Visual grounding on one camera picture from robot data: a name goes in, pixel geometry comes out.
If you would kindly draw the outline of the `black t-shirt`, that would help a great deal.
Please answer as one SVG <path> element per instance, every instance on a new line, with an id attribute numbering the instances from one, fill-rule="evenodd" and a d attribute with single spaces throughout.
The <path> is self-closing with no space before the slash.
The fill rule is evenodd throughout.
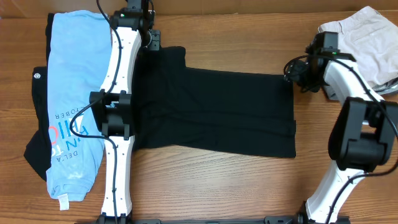
<path id="1" fill-rule="evenodd" d="M 171 145 L 294 158 L 291 82 L 281 75 L 189 68 L 183 47 L 144 50 L 136 61 L 136 149 Z"/>

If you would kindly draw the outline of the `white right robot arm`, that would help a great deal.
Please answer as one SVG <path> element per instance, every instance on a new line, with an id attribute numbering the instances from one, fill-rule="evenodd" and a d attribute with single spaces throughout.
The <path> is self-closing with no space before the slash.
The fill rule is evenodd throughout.
<path id="1" fill-rule="evenodd" d="M 390 158 L 397 140 L 397 103 L 378 95 L 360 75 L 356 59 L 338 48 L 336 32 L 318 33 L 306 54 L 289 61 L 284 77 L 302 93 L 330 86 L 342 105 L 331 131 L 331 164 L 315 193 L 285 223 L 349 223 L 339 211 L 354 188 L 367 177 L 380 177 L 397 169 L 375 172 Z"/>

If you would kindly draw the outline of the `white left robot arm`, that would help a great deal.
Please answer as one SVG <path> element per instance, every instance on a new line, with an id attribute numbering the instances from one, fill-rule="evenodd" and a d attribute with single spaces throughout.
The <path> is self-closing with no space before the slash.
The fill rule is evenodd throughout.
<path id="1" fill-rule="evenodd" d="M 154 20 L 154 5 L 146 0 L 128 1 L 108 19 L 112 40 L 108 71 L 100 90 L 89 97 L 106 153 L 105 195 L 97 223 L 132 223 L 132 80 L 140 49 L 160 47 L 160 32 L 152 28 Z"/>

